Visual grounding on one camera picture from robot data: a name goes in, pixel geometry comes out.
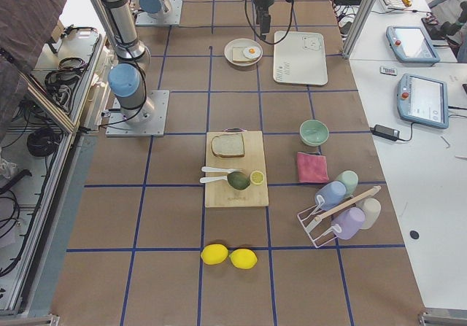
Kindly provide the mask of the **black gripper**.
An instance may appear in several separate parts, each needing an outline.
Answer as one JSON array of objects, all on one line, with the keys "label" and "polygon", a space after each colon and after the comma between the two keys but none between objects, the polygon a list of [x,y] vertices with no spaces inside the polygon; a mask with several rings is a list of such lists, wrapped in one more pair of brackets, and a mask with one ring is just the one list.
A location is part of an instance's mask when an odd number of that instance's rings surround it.
[{"label": "black gripper", "polygon": [[256,14],[256,24],[259,26],[259,34],[268,34],[270,31],[271,16],[269,7],[274,0],[253,0]]}]

